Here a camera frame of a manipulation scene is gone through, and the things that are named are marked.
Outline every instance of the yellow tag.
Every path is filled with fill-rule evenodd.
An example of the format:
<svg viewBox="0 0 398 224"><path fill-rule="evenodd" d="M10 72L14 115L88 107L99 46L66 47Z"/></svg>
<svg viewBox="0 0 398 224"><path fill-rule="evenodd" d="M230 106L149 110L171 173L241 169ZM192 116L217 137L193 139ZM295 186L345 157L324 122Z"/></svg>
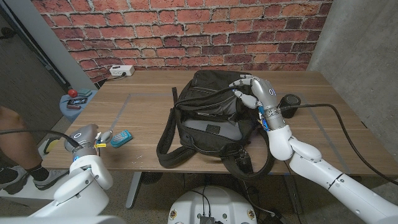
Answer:
<svg viewBox="0 0 398 224"><path fill-rule="evenodd" d="M95 144L94 147L95 147L95 148L97 148L97 147L106 147L106 144L105 144L105 143L102 143L102 144Z"/></svg>

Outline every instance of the brick wall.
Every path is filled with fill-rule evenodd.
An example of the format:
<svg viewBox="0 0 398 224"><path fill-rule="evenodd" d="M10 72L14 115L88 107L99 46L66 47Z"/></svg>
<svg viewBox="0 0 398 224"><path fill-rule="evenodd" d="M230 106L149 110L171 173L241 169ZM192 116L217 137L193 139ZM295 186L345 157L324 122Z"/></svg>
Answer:
<svg viewBox="0 0 398 224"><path fill-rule="evenodd" d="M93 82L137 70L305 70L331 1L32 0Z"/></svg>

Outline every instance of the red object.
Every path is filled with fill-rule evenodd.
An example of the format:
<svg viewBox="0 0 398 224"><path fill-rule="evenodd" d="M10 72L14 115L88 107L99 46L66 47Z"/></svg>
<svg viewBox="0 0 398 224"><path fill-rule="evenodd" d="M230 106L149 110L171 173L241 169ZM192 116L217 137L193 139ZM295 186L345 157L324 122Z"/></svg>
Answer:
<svg viewBox="0 0 398 224"><path fill-rule="evenodd" d="M68 95L70 97L76 97L77 96L77 91L76 90L69 90L68 91Z"/></svg>

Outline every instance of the black round object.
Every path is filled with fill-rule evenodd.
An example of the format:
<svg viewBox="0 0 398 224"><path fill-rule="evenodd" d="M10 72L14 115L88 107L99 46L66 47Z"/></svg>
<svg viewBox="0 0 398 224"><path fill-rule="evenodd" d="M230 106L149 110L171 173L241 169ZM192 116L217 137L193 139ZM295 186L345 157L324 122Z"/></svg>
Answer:
<svg viewBox="0 0 398 224"><path fill-rule="evenodd" d="M279 108L282 108L284 106L296 106L301 104L301 99L300 97L293 95L293 94L288 94L285 95L279 103ZM284 118L293 118L294 113L296 113L297 108L289 109L286 111L282 112L282 116Z"/></svg>

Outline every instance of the wooden table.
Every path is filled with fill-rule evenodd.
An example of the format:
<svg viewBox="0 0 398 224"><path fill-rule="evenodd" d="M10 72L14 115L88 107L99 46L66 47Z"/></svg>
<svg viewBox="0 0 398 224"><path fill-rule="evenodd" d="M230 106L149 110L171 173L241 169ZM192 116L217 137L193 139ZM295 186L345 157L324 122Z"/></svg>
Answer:
<svg viewBox="0 0 398 224"><path fill-rule="evenodd" d="M228 173L219 158L200 153L173 169L166 169L158 162L155 149L165 128L169 111L173 107L172 87L177 87L180 93L194 73L195 71L136 71L131 77L105 83L66 134L90 123L97 124L99 131L108 130L127 96L131 94L114 128L114 133L127 129L134 139L120 148L107 147L101 151L106 168L136 172ZM340 112L349 135L364 158L382 173L398 175L398 164L392 156L321 73L250 73L269 80L279 99L288 93L293 93L301 97L302 104L333 104ZM354 153L330 108L299 109L292 119L286 119L286 123L290 125L297 139L317 147L324 160L339 170L350 175L376 175ZM252 135L251 141L247 151L252 155L253 168L257 171L264 165L267 151L264 148L264 140L256 132ZM176 131L170 150L179 146L179 136ZM67 169L71 163L72 155L63 148L61 141L45 158L43 166L50 169ZM283 162L276 161L271 172L286 174L288 170Z"/></svg>

